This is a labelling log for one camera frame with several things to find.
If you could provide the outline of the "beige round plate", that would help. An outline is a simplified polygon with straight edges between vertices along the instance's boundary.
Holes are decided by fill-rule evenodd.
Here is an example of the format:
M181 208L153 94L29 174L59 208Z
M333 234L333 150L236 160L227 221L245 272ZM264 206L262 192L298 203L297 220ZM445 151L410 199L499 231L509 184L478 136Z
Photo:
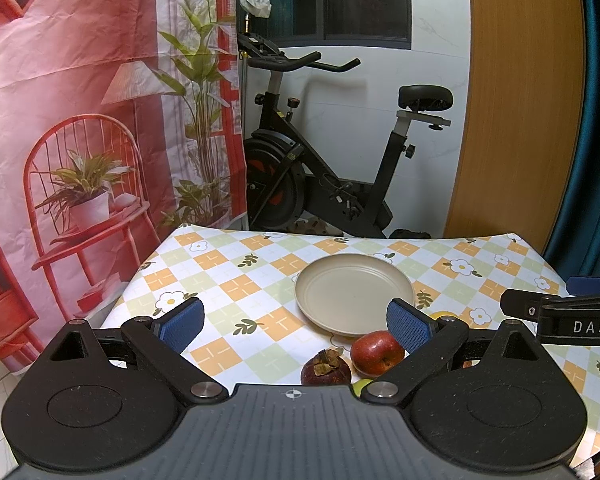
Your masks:
M304 316L323 330L363 336L387 328L393 299L415 300L408 277L374 256L336 254L306 266L294 283L296 303Z

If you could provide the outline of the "dark purple mangosteen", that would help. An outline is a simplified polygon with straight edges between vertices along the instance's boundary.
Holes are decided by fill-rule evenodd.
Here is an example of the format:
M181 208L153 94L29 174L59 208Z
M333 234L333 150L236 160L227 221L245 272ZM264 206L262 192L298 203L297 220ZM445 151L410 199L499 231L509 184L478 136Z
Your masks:
M352 373L336 350L321 350L303 365L300 382L304 386L349 385Z

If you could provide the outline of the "teal curtain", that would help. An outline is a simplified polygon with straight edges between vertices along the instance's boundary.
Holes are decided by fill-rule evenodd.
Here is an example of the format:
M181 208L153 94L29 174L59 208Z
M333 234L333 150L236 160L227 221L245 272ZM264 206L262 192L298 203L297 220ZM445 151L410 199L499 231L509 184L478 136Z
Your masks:
M600 0L582 0L585 87L577 148L544 258L565 280L600 276Z

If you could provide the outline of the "dark window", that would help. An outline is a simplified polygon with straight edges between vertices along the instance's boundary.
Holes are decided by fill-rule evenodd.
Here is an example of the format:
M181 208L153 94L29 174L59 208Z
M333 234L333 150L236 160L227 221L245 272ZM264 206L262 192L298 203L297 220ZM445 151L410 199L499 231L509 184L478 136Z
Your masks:
M412 0L270 0L249 29L279 47L412 47Z

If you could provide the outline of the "yellow lemon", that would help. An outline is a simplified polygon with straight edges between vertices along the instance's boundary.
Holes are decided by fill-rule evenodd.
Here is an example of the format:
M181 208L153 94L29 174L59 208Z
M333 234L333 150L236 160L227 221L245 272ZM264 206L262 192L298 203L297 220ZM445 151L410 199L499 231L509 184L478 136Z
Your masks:
M438 318L457 318L457 316L451 312L441 311L431 313L430 318L434 318L435 320L437 320Z

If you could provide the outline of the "wooden door panel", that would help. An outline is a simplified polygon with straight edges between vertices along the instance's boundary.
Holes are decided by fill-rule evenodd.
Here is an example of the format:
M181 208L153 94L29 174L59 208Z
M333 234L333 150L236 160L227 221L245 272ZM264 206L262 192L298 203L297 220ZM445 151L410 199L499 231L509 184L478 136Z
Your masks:
M515 232L542 252L580 129L582 0L470 0L468 96L444 234Z

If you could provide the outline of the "red printed backdrop cloth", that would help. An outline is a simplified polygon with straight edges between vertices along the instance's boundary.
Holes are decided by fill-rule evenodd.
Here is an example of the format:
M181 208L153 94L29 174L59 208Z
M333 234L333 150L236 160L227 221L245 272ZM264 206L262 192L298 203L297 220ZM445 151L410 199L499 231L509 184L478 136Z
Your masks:
M236 0L0 0L0 361L246 211Z

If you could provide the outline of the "black exercise bike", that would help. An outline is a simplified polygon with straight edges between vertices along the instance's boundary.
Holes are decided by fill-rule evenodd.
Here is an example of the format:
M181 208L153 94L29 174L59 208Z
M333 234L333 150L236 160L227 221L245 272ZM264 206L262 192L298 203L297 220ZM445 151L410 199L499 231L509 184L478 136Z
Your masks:
M449 126L441 114L454 103L452 91L434 84L400 87L396 119L383 148L373 148L361 128L344 117L304 134L294 122L300 100L280 97L284 76L304 68L344 74L360 66L360 59L332 65L322 62L318 51L291 58L254 32L242 32L238 42L248 66L270 74L266 89L253 98L260 118L244 142L250 226L281 231L302 214L312 214L346 234L385 237L393 219L390 184L400 159L416 150L408 130L415 122L432 130ZM363 152L366 148L372 148L370 154Z

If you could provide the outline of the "green apple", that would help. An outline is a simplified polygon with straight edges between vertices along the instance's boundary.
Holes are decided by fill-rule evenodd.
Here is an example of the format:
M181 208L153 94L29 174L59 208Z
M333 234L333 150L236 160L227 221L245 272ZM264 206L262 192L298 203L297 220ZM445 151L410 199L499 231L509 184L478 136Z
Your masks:
M368 378L363 378L363 379L359 379L356 382L354 382L351 385L352 391L354 393L354 395L357 398L361 397L362 394L362 390L368 386L369 384L371 384L373 382L373 379L368 379Z

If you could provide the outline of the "red apple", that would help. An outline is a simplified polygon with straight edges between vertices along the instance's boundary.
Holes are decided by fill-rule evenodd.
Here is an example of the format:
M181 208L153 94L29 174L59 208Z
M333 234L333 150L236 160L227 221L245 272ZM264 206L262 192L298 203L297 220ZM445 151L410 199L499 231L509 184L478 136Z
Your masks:
M405 358L405 350L388 330L376 330L358 338L350 357L356 370L366 377L379 377Z

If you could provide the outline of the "checkered floral tablecloth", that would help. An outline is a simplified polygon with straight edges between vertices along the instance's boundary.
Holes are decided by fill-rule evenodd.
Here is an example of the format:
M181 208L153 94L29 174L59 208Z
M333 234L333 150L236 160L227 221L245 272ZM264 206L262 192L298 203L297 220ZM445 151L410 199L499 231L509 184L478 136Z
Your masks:
M394 298L485 330L503 321L510 288L566 291L515 234L366 240L184 226L145 258L106 325L197 297L206 319L186 359L227 388L295 384L315 353L381 330Z

